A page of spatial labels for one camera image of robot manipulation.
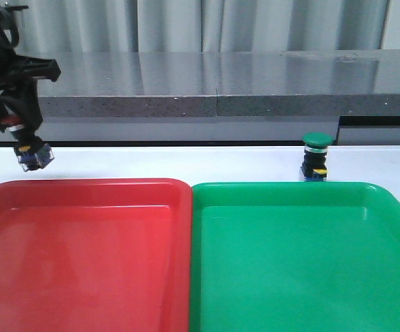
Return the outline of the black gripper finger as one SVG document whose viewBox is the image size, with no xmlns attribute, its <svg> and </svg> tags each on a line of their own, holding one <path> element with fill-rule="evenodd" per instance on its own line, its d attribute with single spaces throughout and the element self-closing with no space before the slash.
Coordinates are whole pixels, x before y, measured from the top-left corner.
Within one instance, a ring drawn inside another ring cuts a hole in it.
<svg viewBox="0 0 400 332">
<path fill-rule="evenodd" d="M 18 82 L 0 93 L 0 131 L 13 126 L 16 140 L 35 140 L 35 132 L 43 122 L 36 82 Z"/>
<path fill-rule="evenodd" d="M 21 86 L 36 83 L 38 80 L 56 82 L 60 75 L 61 69 L 55 59 L 16 55 L 10 61 L 4 85 Z"/>
</svg>

